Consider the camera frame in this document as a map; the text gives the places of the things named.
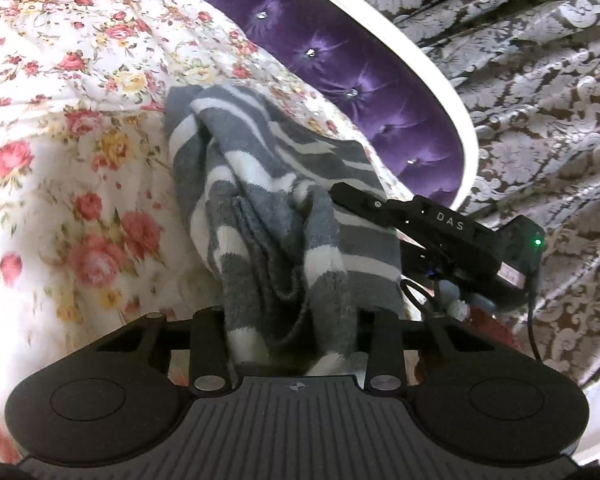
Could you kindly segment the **floral bed sheet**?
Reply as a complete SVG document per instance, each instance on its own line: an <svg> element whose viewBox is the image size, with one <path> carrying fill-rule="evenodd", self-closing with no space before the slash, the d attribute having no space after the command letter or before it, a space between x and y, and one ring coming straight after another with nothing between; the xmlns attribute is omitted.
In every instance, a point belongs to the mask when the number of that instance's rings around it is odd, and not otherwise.
<svg viewBox="0 0 600 480"><path fill-rule="evenodd" d="M241 84L321 136L362 133L202 0L0 0L0 463L21 379L140 316L190 318L214 279L176 202L163 105Z"/></svg>

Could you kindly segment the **purple tufted headboard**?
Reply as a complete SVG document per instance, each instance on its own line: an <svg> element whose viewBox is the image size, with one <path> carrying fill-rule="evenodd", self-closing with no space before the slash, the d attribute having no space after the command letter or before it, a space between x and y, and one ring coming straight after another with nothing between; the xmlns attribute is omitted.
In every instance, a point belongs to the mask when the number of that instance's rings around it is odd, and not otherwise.
<svg viewBox="0 0 600 480"><path fill-rule="evenodd" d="M468 111L428 56L364 0L204 0L335 104L416 195L458 208L478 170Z"/></svg>

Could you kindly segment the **brown silver damask curtain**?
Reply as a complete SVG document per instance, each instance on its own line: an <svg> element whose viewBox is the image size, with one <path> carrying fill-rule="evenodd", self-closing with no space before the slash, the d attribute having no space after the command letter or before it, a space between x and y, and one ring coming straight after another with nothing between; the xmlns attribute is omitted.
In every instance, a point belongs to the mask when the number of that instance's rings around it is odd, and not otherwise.
<svg viewBox="0 0 600 480"><path fill-rule="evenodd" d="M545 230L524 349L581 387L600 383L600 0L365 0L438 66L479 140L463 209Z"/></svg>

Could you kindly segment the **grey white striped garment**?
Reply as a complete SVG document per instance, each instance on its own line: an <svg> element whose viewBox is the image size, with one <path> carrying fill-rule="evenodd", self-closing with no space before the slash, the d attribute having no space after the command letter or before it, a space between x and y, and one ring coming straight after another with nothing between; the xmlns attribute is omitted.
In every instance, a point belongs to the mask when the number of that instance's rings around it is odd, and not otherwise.
<svg viewBox="0 0 600 480"><path fill-rule="evenodd" d="M384 197L362 146L322 138L232 84L171 89L164 134L182 218L220 284L236 368L342 372L358 314L403 308L396 232L329 195L345 183Z"/></svg>

